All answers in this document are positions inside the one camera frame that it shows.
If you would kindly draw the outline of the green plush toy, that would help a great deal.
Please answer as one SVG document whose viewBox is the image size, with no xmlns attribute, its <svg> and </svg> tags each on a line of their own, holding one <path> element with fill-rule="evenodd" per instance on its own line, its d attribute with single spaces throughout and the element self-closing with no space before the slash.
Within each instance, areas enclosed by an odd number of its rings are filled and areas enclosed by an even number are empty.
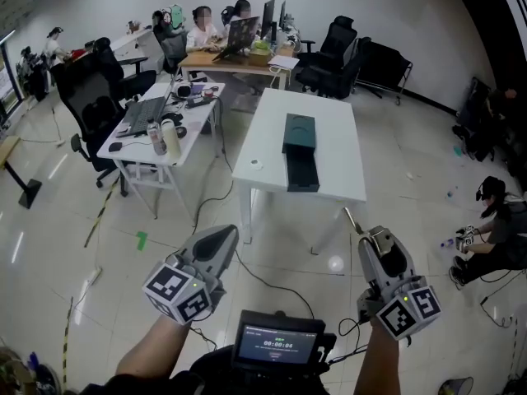
<svg viewBox="0 0 527 395">
<path fill-rule="evenodd" d="M 181 6 L 175 4 L 170 7 L 162 8 L 161 13 L 163 15 L 163 21 L 167 25 L 170 25 L 174 30 L 178 30 L 184 25 L 185 18 Z"/>
</svg>

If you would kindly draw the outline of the cream thermos bottle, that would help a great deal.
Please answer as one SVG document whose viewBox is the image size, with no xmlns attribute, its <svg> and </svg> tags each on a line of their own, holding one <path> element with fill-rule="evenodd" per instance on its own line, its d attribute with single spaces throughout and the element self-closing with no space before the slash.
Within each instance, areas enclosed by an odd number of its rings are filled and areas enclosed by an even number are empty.
<svg viewBox="0 0 527 395">
<path fill-rule="evenodd" d="M 161 131 L 168 153 L 172 158 L 178 160 L 181 157 L 181 149 L 174 121 L 169 118 L 164 119 L 161 122 Z"/>
</svg>

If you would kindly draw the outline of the cardboard box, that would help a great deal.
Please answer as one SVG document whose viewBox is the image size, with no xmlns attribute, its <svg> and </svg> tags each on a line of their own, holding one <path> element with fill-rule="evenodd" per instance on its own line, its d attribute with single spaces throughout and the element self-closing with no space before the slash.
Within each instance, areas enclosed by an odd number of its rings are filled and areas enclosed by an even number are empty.
<svg viewBox="0 0 527 395">
<path fill-rule="evenodd" d="M 248 64 L 255 67 L 266 67 L 273 57 L 270 50 L 253 49 L 248 54 Z"/>
</svg>

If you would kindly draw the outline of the white long desk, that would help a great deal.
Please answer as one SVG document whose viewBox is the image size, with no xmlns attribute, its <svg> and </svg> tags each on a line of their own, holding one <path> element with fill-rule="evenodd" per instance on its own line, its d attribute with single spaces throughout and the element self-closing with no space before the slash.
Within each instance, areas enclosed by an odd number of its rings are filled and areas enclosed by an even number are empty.
<svg viewBox="0 0 527 395">
<path fill-rule="evenodd" d="M 148 60 L 147 44 L 153 37 L 152 28 L 142 28 L 114 40 L 110 47 L 121 66 L 134 66 L 135 73 L 139 74 L 141 65 Z"/>
</svg>

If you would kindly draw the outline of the wooden standing table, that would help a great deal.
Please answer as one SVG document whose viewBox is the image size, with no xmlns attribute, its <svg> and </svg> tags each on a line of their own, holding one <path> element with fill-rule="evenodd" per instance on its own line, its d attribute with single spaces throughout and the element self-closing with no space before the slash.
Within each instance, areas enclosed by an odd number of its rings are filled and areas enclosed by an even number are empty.
<svg viewBox="0 0 527 395">
<path fill-rule="evenodd" d="M 0 144 L 0 169 L 6 170 L 21 188 L 22 194 L 18 203 L 25 209 L 30 209 L 42 183 L 36 179 L 30 179 L 27 183 L 24 182 L 9 163 L 9 156 L 19 141 L 20 138 L 18 136 L 8 136 L 2 141 Z"/>
</svg>

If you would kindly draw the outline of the yellow black floor tape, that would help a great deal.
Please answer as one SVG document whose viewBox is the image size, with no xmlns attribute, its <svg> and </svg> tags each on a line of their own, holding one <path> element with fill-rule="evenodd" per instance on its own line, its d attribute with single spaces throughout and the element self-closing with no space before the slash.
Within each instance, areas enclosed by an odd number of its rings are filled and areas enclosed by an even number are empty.
<svg viewBox="0 0 527 395">
<path fill-rule="evenodd" d="M 87 237 L 86 237 L 85 243 L 84 243 L 84 245 L 83 245 L 83 248 L 84 248 L 84 249 L 86 249 L 86 248 L 88 247 L 88 245 L 89 245 L 89 243 L 90 243 L 90 241 L 91 241 L 91 238 L 92 238 L 93 234 L 96 232 L 96 229 L 97 229 L 97 227 L 98 227 L 99 224 L 100 224 L 100 221 L 101 221 L 101 219 L 102 219 L 102 216 L 103 216 L 104 213 L 105 213 L 105 209 L 106 209 L 106 207 L 107 207 L 107 204 L 108 204 L 110 198 L 112 197 L 113 192 L 114 192 L 114 190 L 115 190 L 115 188 L 116 188 L 118 182 L 119 182 L 119 178 L 117 178 L 117 179 L 112 183 L 109 192 L 106 194 L 106 197 L 105 197 L 105 200 L 104 200 L 104 202 L 103 202 L 103 205 L 102 205 L 101 209 L 99 210 L 99 213 L 98 213 L 98 215 L 97 215 L 97 217 L 96 217 L 96 219 L 95 219 L 95 222 L 94 222 L 93 226 L 92 226 L 91 229 L 90 229 L 90 232 L 88 233 L 88 235 L 87 235 Z"/>
<path fill-rule="evenodd" d="M 67 313 L 67 322 L 64 328 L 63 336 L 63 355 L 62 355 L 62 390 L 65 393 L 68 389 L 68 334 L 72 317 L 73 297 L 70 298 L 70 303 Z"/>
</svg>

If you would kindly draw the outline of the teal box with drawer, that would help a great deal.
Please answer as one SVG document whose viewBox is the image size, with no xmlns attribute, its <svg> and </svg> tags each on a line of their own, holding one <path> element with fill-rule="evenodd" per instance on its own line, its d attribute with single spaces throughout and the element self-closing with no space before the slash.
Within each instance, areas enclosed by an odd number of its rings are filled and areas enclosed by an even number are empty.
<svg viewBox="0 0 527 395">
<path fill-rule="evenodd" d="M 315 162 L 315 119 L 288 113 L 282 142 L 287 167 L 289 193 L 317 193 L 318 171 Z"/>
</svg>

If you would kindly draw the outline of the black mesh office chair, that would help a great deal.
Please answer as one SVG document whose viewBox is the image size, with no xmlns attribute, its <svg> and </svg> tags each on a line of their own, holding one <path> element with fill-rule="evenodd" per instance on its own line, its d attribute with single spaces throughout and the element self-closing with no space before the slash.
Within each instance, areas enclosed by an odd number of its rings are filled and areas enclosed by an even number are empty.
<svg viewBox="0 0 527 395">
<path fill-rule="evenodd" d="M 99 72 L 63 67 L 58 70 L 58 93 L 77 122 L 80 132 L 70 139 L 71 148 L 90 163 L 100 175 L 96 186 L 117 167 L 112 160 L 97 153 L 124 118 L 124 110 L 110 96 L 110 87 Z"/>
</svg>

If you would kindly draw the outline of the wooden desk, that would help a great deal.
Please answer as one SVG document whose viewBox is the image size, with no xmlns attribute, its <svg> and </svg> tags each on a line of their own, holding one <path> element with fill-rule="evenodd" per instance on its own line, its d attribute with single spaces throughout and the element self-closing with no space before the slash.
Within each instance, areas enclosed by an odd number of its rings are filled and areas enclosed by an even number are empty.
<svg viewBox="0 0 527 395">
<path fill-rule="evenodd" d="M 273 81 L 277 80 L 277 88 L 285 90 L 291 78 L 291 71 L 277 67 L 255 67 L 248 64 L 248 54 L 238 53 L 227 58 L 213 62 L 216 53 L 208 51 L 197 51 L 190 53 L 180 64 L 183 78 L 191 80 L 191 72 L 227 72 L 241 73 L 259 76 L 269 76 Z"/>
</svg>

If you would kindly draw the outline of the black high-back office chair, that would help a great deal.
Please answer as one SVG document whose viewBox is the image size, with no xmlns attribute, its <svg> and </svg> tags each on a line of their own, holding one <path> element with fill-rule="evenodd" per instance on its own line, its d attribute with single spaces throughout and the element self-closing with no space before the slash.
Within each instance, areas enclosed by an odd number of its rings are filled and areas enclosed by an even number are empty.
<svg viewBox="0 0 527 395">
<path fill-rule="evenodd" d="M 344 65 L 344 55 L 357 37 L 357 31 L 353 29 L 354 20 L 347 16 L 336 16 L 330 23 L 328 33 L 322 43 L 320 50 L 313 52 L 311 45 L 313 40 L 303 39 L 302 44 L 307 45 L 307 51 L 298 54 L 301 71 L 296 74 L 296 81 L 301 83 L 300 77 L 306 69 L 319 67 L 328 72 L 336 72 Z"/>
<path fill-rule="evenodd" d="M 328 79 L 326 95 L 337 100 L 344 100 L 355 91 L 357 77 L 362 66 L 371 54 L 371 38 L 364 37 L 357 41 L 355 54 L 339 71 L 333 72 Z"/>
</svg>

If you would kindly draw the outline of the person's left forearm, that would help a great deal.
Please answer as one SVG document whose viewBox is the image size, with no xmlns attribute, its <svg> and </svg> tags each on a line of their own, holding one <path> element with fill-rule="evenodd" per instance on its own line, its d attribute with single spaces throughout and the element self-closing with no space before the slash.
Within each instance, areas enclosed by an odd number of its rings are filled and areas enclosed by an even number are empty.
<svg viewBox="0 0 527 395">
<path fill-rule="evenodd" d="M 161 315 L 141 341 L 118 363 L 116 375 L 140 379 L 168 379 L 180 357 L 190 324 Z"/>
</svg>

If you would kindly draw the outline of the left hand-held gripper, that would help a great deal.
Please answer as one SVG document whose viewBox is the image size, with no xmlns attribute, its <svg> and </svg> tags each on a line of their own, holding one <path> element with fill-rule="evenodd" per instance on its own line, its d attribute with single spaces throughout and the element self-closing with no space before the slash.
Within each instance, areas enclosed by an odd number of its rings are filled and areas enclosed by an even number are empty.
<svg viewBox="0 0 527 395">
<path fill-rule="evenodd" d="M 191 235 L 156 264 L 143 283 L 143 293 L 160 313 L 179 324 L 205 318 L 226 294 L 222 274 L 231 265 L 238 242 L 235 225 Z"/>
</svg>

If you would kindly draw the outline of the sticker-covered laptop on stand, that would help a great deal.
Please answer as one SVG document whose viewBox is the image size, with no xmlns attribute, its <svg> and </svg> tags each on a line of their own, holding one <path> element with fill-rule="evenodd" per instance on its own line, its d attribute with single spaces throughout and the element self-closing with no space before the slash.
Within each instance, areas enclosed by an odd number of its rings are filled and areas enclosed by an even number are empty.
<svg viewBox="0 0 527 395">
<path fill-rule="evenodd" d="M 258 16 L 232 21 L 227 46 L 213 59 L 213 62 L 250 49 L 256 36 L 258 23 Z"/>
</svg>

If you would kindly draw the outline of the black folding cot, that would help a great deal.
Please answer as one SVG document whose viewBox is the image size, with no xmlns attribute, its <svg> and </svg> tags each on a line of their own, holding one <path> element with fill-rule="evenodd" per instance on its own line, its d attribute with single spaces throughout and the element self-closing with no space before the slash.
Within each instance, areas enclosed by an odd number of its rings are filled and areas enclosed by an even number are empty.
<svg viewBox="0 0 527 395">
<path fill-rule="evenodd" d="M 372 91 L 386 91 L 395 94 L 395 104 L 400 106 L 401 96 L 406 87 L 413 63 L 398 50 L 369 43 L 369 57 L 361 66 L 356 84 Z"/>
</svg>

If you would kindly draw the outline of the white work table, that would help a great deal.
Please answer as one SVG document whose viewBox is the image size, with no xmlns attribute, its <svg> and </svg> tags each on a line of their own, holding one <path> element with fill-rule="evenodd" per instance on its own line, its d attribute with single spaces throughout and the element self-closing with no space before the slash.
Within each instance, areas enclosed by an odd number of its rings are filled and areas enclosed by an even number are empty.
<svg viewBox="0 0 527 395">
<path fill-rule="evenodd" d="M 366 185 L 351 104 L 314 95 L 268 88 L 260 98 L 240 149 L 232 178 L 240 200 L 240 238 L 252 242 L 251 191 L 285 192 L 287 171 L 282 142 L 287 114 L 315 119 L 315 162 L 319 191 L 313 197 L 327 198 L 353 207 L 366 202 Z M 259 160 L 263 168 L 253 170 Z"/>
</svg>

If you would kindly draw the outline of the black open laptop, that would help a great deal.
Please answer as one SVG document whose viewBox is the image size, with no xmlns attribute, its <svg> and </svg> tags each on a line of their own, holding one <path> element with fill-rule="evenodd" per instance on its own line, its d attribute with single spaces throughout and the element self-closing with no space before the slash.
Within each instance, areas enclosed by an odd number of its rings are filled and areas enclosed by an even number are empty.
<svg viewBox="0 0 527 395">
<path fill-rule="evenodd" d="M 128 107 L 114 135 L 117 138 L 140 136 L 147 132 L 149 120 L 159 122 L 177 79 L 174 76 L 170 82 L 157 82 L 151 86 L 137 103 Z"/>
</svg>

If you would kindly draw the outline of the white paper bag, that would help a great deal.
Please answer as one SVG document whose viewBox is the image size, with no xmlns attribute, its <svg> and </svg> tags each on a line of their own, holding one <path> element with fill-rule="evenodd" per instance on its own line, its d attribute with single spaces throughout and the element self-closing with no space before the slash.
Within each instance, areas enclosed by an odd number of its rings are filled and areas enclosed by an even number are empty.
<svg viewBox="0 0 527 395">
<path fill-rule="evenodd" d="M 298 63 L 299 63 L 298 58 L 282 56 L 282 55 L 277 54 L 269 60 L 268 65 L 270 67 L 277 67 L 280 69 L 292 71 Z"/>
</svg>

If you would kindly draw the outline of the pile of clutter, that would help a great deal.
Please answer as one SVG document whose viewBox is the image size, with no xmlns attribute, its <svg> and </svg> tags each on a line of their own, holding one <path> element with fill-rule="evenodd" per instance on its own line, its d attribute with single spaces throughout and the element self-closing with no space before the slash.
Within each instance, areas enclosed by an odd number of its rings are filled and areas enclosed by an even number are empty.
<svg viewBox="0 0 527 395">
<path fill-rule="evenodd" d="M 54 370 L 35 353 L 23 360 L 15 351 L 0 346 L 0 395 L 62 395 Z"/>
</svg>

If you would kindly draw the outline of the grey office chair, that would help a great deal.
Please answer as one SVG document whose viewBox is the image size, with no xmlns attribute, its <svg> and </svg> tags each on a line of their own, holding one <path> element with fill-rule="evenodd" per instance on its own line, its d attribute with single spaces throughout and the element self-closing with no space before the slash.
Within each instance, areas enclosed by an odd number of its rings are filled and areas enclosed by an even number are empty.
<svg viewBox="0 0 527 395">
<path fill-rule="evenodd" d="M 153 12 L 152 30 L 164 54 L 163 68 L 169 74 L 175 75 L 178 72 L 179 63 L 187 56 L 187 30 L 184 25 L 174 28 L 170 22 L 166 22 L 162 11 Z"/>
</svg>

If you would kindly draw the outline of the person's black shirt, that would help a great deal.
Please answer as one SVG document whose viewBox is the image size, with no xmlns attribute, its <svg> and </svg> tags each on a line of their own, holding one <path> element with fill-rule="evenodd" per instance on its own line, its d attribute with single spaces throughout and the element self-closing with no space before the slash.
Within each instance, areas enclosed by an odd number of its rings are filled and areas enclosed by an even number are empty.
<svg viewBox="0 0 527 395">
<path fill-rule="evenodd" d="M 231 367 L 233 347 L 203 355 L 171 378 L 115 375 L 106 384 L 90 383 L 80 395 L 329 395 L 319 379 L 270 380 Z"/>
</svg>

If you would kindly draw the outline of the pile of black bags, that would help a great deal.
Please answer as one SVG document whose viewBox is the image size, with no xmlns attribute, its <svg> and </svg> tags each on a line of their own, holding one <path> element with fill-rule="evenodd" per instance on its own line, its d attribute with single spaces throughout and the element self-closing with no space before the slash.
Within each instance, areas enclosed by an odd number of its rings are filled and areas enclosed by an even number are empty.
<svg viewBox="0 0 527 395">
<path fill-rule="evenodd" d="M 527 169 L 527 88 L 493 90 L 474 78 L 452 132 L 470 158 L 482 162 L 499 151 L 509 173 L 520 176 Z"/>
</svg>

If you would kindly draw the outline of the white desk with metal frame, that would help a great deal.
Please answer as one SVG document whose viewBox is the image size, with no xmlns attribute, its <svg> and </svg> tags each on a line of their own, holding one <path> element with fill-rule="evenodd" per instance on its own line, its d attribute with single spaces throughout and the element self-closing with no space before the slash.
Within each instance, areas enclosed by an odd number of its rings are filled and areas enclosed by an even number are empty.
<svg viewBox="0 0 527 395">
<path fill-rule="evenodd" d="M 122 173 L 129 187 L 146 206 L 153 216 L 157 216 L 157 209 L 148 204 L 140 192 L 140 187 L 167 189 L 175 193 L 182 203 L 192 224 L 196 223 L 196 215 L 190 211 L 189 204 L 181 192 L 179 183 L 179 168 L 182 167 L 190 155 L 195 142 L 206 123 L 211 125 L 212 145 L 215 155 L 218 156 L 216 122 L 214 111 L 222 102 L 221 97 L 225 89 L 223 83 L 205 82 L 203 89 L 214 90 L 214 101 L 209 105 L 193 109 L 183 108 L 182 126 L 187 128 L 187 135 L 180 141 L 181 157 L 176 160 L 166 152 L 158 156 L 153 149 L 149 136 L 131 136 L 117 138 L 114 131 L 99 149 L 97 155 L 100 158 L 112 160 Z M 123 147 L 120 151 L 110 153 L 109 145 L 113 142 L 121 142 Z"/>
</svg>

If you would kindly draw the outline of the person's right forearm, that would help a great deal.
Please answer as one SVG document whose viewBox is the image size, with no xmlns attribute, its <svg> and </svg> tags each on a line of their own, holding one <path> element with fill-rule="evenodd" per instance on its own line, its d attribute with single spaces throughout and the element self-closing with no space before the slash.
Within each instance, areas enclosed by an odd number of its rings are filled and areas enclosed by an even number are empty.
<svg viewBox="0 0 527 395">
<path fill-rule="evenodd" d="M 399 343 L 378 318 L 370 324 L 371 336 L 353 395 L 401 395 Z"/>
</svg>

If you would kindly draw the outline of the clear plastic water bottle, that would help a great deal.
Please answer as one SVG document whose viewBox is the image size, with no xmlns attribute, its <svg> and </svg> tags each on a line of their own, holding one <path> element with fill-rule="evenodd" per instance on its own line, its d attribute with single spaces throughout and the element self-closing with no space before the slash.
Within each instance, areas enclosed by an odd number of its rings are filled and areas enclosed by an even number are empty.
<svg viewBox="0 0 527 395">
<path fill-rule="evenodd" d="M 166 143 L 162 135 L 161 126 L 154 118 L 147 120 L 147 135 L 152 141 L 154 152 L 158 156 L 163 156 L 167 152 Z"/>
</svg>

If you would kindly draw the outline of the black chest-mounted screen device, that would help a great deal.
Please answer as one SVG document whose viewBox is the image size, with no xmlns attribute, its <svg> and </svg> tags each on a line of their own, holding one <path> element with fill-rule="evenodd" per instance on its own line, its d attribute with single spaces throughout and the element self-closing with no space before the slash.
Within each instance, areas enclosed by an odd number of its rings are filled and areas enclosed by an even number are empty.
<svg viewBox="0 0 527 395">
<path fill-rule="evenodd" d="M 265 373 L 313 374 L 326 362 L 337 336 L 319 319 L 244 310 L 232 349 L 233 366 Z"/>
</svg>

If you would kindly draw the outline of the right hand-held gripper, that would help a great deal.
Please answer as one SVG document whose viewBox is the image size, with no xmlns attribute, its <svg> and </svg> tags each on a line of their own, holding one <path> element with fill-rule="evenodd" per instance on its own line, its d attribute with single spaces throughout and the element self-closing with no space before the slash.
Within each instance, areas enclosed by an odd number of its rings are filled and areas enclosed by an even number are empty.
<svg viewBox="0 0 527 395">
<path fill-rule="evenodd" d="M 358 254 L 368 284 L 357 299 L 358 322 L 375 317 L 394 340 L 410 339 L 441 315 L 436 292 L 389 229 L 378 225 L 363 234 L 347 207 L 343 214 L 360 235 Z"/>
</svg>

